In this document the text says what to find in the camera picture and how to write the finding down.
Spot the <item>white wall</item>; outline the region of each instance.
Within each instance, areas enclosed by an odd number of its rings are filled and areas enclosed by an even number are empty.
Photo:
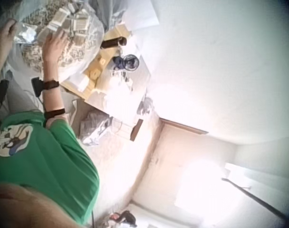
[[[276,0],[152,0],[134,31],[160,117],[237,144],[289,133],[289,10]]]
[[[241,145],[236,165],[289,178],[289,137],[253,145]]]
[[[199,224],[201,217],[174,205],[181,177],[186,167],[198,160],[208,160],[224,168],[226,162],[233,161],[235,151],[236,145],[232,143],[165,125],[133,201],[185,223]]]

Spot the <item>floor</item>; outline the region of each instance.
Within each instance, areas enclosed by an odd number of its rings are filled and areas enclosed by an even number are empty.
[[[42,109],[42,105],[34,97],[30,78],[14,74],[23,90]],[[72,101],[77,97],[62,92],[66,110],[71,110]],[[98,146],[86,147],[100,176],[100,192],[94,208],[96,224],[109,213],[124,209],[130,202],[139,185],[158,142],[162,124],[158,115],[153,112],[144,120],[134,142],[120,136],[107,133]]]

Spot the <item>small object on floor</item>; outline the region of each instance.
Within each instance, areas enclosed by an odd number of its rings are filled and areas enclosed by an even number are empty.
[[[105,228],[137,227],[135,216],[128,210],[125,210],[121,214],[117,212],[111,214],[105,219],[103,225]]]

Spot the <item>person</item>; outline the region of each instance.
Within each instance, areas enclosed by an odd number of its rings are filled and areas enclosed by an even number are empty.
[[[13,44],[17,23],[0,30],[0,75]],[[44,82],[58,80],[58,59],[67,34],[49,34],[42,48]],[[47,120],[10,71],[0,112],[0,227],[77,228],[91,215],[99,176],[79,145],[65,114]],[[45,112],[64,108],[59,87],[43,90]]]

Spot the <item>black bracelet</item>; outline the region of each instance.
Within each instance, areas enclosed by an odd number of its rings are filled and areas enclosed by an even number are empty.
[[[65,109],[58,109],[58,110],[53,110],[53,111],[49,111],[49,112],[45,112],[44,113],[44,117],[46,120],[50,119],[50,118],[54,118],[56,115],[62,115],[65,114]]]

